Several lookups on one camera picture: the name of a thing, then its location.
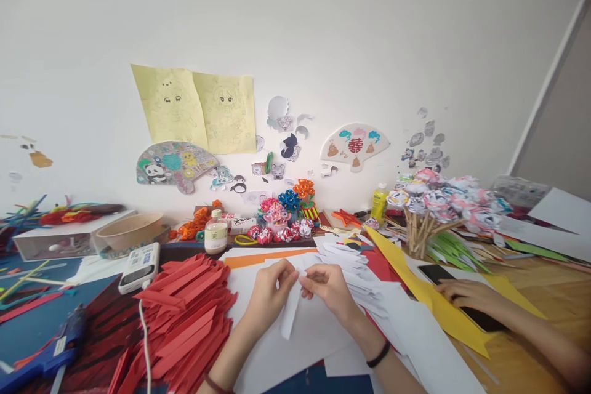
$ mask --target hand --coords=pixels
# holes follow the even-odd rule
[[[311,300],[316,294],[336,316],[341,325],[353,321],[363,314],[353,300],[343,271],[338,265],[314,265],[306,269],[307,276],[300,276],[304,290],[302,297]]]
[[[297,276],[298,272],[286,259],[257,272],[251,300],[241,320],[251,334],[261,337],[277,319]]]
[[[472,280],[441,280],[435,289],[455,307],[474,308],[504,323],[523,309],[484,283]]]

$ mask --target charging cable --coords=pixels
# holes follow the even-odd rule
[[[142,283],[142,290],[146,289],[152,280],[146,280]],[[143,310],[142,310],[142,301],[140,300],[139,304],[140,308],[140,320],[142,321],[143,327],[143,354],[146,358],[146,370],[148,373],[148,390],[147,393],[151,394],[152,391],[152,370],[150,367],[150,353],[148,352],[148,326],[146,325],[146,319],[143,317]]]

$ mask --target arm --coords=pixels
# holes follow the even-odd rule
[[[286,259],[259,270],[246,312],[209,371],[209,378],[221,389],[232,390],[244,362],[281,313],[296,280],[297,271]],[[207,382],[202,383],[197,392],[216,394]]]
[[[500,321],[534,345],[577,392],[587,388],[591,356],[546,320],[526,311],[489,286],[469,280],[447,280],[437,287],[457,307],[470,307]]]
[[[302,297],[320,297],[339,323],[353,337],[367,361],[379,356],[384,347],[380,331],[357,307],[338,265],[314,265],[306,270],[307,277],[300,277],[304,287]],[[402,362],[390,350],[373,368],[374,373],[387,393],[424,393]]]

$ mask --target glue gun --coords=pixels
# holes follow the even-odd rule
[[[68,315],[52,342],[40,354],[18,371],[0,380],[0,394],[10,394],[22,388],[37,376],[50,379],[55,377],[51,392],[57,392],[62,383],[63,373],[78,355],[84,334],[86,315],[79,305]]]

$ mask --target beige bowl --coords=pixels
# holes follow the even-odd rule
[[[97,232],[115,251],[121,251],[157,237],[162,232],[162,212],[137,214],[117,220]]]

